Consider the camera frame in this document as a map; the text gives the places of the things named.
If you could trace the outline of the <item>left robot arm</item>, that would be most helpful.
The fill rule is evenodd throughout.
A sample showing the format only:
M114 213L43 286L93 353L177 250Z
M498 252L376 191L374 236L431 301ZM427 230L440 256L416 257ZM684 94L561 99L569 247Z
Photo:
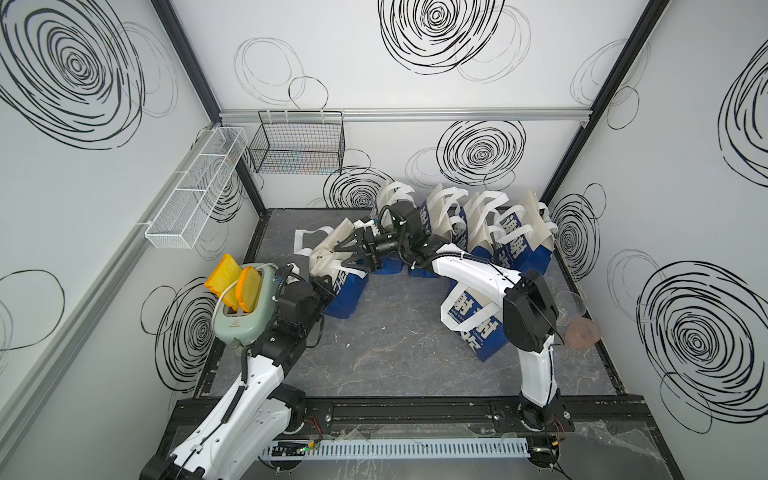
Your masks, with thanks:
M258 322L241 342L240 376L186 440L147 462L142 479L239 479L276 437L304 424L306 396L284 378L335 298L332 278L252 264L233 286L234 319Z

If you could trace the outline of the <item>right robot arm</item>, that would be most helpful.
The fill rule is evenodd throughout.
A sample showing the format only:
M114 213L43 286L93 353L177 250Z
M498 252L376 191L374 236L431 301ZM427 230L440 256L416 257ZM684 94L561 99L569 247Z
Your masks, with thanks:
M381 268L383 257L395 253L412 269L454 280L454 289L440 306L443 325L464 333L493 318L501 321L521 368L518 417L532 431L553 425L560 403L552 354L558 310L544 276L536 270L502 268L429 233L408 201L385 206L381 213L390 215L390 228L375 231L367 224L354 225L332 243L334 252L349 255L340 266L372 273Z

